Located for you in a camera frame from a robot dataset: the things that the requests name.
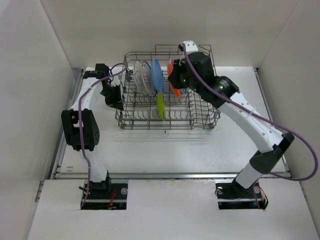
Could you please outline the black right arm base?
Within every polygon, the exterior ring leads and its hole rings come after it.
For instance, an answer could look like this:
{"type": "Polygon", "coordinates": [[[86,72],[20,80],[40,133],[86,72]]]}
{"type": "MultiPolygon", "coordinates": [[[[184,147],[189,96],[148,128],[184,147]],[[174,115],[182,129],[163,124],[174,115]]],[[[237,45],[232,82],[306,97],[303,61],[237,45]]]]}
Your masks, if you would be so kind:
{"type": "Polygon", "coordinates": [[[230,182],[216,182],[215,187],[219,210],[265,210],[269,205],[269,199],[258,181],[241,193],[235,193],[230,182]]]}

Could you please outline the white plate colourful print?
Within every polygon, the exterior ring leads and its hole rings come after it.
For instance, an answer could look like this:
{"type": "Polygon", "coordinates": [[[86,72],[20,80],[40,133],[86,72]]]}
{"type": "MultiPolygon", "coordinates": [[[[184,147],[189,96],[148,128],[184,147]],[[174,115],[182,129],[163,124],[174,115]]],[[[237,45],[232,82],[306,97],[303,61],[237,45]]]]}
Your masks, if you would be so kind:
{"type": "Polygon", "coordinates": [[[152,82],[151,67],[148,62],[143,61],[141,64],[142,79],[149,96],[154,97],[156,94],[155,87],[152,82]]]}

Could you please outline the lime green plastic plate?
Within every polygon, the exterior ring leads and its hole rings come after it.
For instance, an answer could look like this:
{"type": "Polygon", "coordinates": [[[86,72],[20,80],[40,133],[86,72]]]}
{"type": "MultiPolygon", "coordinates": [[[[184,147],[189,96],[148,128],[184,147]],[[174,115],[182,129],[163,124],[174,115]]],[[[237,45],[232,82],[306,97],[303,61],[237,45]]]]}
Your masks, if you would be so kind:
{"type": "Polygon", "coordinates": [[[156,95],[156,105],[157,105],[157,112],[158,116],[161,120],[165,120],[166,118],[166,109],[165,109],[165,101],[164,96],[161,92],[158,92],[156,95]]]}

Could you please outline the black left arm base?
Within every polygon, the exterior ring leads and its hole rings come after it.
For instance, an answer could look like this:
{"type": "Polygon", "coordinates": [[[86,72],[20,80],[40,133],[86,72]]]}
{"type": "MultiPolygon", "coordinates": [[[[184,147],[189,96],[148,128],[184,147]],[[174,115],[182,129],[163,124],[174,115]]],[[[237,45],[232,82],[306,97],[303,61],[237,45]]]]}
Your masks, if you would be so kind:
{"type": "Polygon", "coordinates": [[[90,194],[86,197],[87,184],[78,188],[83,192],[80,202],[81,210],[126,210],[128,197],[128,183],[116,182],[112,183],[108,190],[90,189],[90,194]]]}

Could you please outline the white patterned plate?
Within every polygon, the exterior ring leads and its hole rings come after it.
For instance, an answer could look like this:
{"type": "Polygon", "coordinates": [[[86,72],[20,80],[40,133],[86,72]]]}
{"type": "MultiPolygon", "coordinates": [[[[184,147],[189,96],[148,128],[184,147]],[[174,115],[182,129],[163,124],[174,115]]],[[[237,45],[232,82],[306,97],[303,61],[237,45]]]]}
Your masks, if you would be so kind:
{"type": "Polygon", "coordinates": [[[135,60],[133,63],[133,78],[136,83],[137,89],[143,96],[149,96],[142,77],[142,62],[139,60],[135,60]]]}

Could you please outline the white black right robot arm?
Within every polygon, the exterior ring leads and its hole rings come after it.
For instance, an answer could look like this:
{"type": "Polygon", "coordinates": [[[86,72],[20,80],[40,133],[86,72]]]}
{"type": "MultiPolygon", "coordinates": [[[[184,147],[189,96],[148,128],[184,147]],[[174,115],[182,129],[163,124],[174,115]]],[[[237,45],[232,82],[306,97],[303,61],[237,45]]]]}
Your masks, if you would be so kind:
{"type": "Polygon", "coordinates": [[[256,153],[233,179],[230,189],[243,197],[254,183],[271,173],[293,140],[263,118],[246,100],[239,87],[227,76],[214,74],[209,56],[192,52],[182,59],[167,62],[168,80],[175,89],[189,88],[207,103],[233,120],[254,142],[256,153]]]}

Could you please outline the orange plastic plate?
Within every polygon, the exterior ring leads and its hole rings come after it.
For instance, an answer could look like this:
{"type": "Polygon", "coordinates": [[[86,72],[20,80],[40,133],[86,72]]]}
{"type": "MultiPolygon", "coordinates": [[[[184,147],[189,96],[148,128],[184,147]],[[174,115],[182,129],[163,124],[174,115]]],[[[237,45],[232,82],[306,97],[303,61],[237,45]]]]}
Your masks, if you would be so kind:
{"type": "MultiPolygon", "coordinates": [[[[174,68],[174,60],[170,58],[167,62],[167,76],[170,77],[170,75],[173,73],[173,68],[174,68]]],[[[179,89],[173,87],[173,85],[170,83],[171,90],[175,94],[176,97],[180,98],[181,97],[181,92],[179,89]]]]}

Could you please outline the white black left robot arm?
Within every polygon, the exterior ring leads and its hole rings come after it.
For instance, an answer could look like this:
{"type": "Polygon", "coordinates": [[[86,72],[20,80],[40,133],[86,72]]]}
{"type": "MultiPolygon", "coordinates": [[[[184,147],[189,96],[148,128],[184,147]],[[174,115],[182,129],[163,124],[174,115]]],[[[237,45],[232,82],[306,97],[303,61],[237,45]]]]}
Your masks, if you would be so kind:
{"type": "Polygon", "coordinates": [[[112,186],[106,167],[94,154],[100,141],[100,130],[93,110],[99,96],[104,97],[106,106],[120,111],[124,109],[121,87],[112,85],[112,80],[126,68],[124,63],[113,67],[97,63],[94,70],[85,71],[75,102],[61,113],[67,145],[79,152],[87,163],[88,182],[84,190],[90,194],[95,192],[103,199],[111,195],[112,186]]]}

